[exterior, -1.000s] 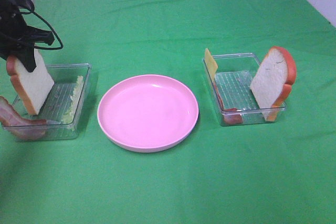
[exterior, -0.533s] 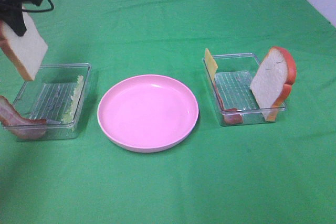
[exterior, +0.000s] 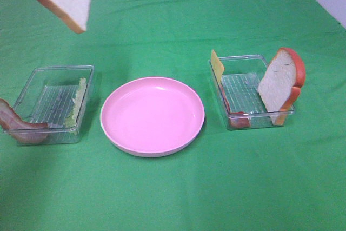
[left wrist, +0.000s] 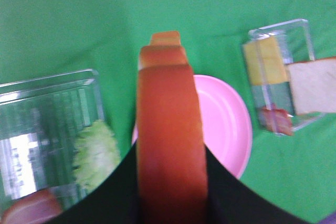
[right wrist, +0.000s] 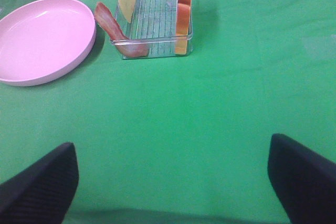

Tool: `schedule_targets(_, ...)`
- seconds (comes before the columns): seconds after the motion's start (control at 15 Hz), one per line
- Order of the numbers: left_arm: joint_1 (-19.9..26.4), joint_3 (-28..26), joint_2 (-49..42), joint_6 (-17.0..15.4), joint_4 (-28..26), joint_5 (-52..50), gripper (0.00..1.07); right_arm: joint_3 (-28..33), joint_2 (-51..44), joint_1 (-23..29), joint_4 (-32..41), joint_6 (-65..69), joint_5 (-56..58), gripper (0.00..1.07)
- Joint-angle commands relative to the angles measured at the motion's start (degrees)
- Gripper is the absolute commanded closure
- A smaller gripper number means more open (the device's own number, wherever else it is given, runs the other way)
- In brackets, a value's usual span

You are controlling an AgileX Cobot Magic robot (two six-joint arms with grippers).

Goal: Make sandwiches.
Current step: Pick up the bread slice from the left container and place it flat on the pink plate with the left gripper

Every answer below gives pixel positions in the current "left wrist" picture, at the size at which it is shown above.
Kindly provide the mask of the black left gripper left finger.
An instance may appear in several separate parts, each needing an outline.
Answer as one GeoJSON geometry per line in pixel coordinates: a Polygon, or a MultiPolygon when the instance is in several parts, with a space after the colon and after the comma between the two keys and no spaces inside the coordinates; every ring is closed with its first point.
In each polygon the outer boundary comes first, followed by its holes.
{"type": "Polygon", "coordinates": [[[50,223],[141,223],[136,145],[92,193],[50,223]]]}

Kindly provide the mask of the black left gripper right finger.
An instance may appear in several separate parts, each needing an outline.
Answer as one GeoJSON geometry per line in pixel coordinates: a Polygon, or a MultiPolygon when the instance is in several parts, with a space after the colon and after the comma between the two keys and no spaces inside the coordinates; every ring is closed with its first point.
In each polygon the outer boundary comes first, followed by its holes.
{"type": "Polygon", "coordinates": [[[270,203],[234,177],[206,147],[207,223],[308,223],[270,203]]]}

